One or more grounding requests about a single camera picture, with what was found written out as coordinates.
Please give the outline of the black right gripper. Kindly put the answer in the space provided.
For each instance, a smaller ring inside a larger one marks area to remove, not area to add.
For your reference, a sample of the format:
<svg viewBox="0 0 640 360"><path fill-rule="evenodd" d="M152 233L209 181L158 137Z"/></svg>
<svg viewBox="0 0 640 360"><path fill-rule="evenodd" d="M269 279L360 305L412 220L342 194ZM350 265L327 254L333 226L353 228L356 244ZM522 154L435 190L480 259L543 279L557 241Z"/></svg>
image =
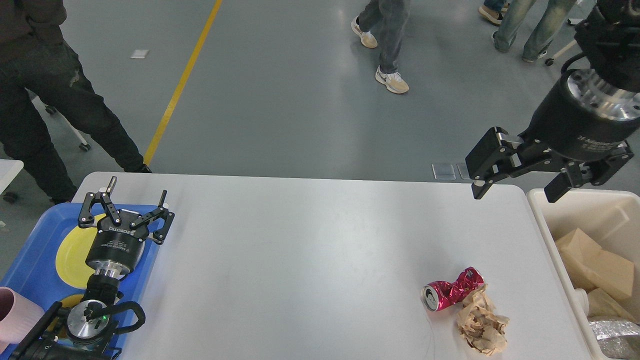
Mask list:
<svg viewBox="0 0 640 360"><path fill-rule="evenodd" d="M634 157L623 141L639 128L639 105L638 92L608 84L594 70L566 71L519 136L491 127L466 156L473 198L532 172L558 173L544 187L549 203L588 183L603 185Z"/></svg>

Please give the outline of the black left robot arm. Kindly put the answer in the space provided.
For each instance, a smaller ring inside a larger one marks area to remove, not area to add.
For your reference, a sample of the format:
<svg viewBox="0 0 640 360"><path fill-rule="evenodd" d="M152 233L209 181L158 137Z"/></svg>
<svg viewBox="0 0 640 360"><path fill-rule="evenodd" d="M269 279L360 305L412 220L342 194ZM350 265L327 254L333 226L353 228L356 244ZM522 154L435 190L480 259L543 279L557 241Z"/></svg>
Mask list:
<svg viewBox="0 0 640 360"><path fill-rule="evenodd" d="M116 205L117 178L39 219L1 281L45 311L3 360L116 360L126 334L146 323L139 300L175 214Z"/></svg>

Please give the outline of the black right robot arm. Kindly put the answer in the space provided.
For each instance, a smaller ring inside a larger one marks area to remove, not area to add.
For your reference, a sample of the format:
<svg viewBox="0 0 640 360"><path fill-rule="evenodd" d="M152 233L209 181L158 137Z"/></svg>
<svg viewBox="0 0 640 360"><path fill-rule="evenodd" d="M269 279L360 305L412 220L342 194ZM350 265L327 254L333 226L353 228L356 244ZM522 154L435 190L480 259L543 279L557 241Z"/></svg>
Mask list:
<svg viewBox="0 0 640 360"><path fill-rule="evenodd" d="M466 156L475 199L505 178L555 173L546 185L554 203L570 189L600 186L633 157L627 143L639 128L639 2L599 0L576 25L588 69L563 66L559 80L518 136L492 127Z"/></svg>

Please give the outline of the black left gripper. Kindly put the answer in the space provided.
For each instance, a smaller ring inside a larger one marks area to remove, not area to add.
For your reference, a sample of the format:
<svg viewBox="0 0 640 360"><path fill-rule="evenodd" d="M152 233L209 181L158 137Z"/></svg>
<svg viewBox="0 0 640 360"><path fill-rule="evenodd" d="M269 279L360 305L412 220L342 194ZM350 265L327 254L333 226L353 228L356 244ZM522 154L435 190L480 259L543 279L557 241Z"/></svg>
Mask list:
<svg viewBox="0 0 640 360"><path fill-rule="evenodd" d="M141 214L119 214L111 200L111 193L117 184L117 177L112 176L105 191L86 193L78 214L77 224L80 228L96 227L98 233L87 253L85 263L95 271L107 262L117 264L122 274L135 271L144 250L144 241L151 239L156 244L163 244L175 218L175 214L165 205L167 190L163 189L158 206ZM105 217L96 219L92 213L94 205L103 208ZM162 227L150 233L148 225L162 219Z"/></svg>

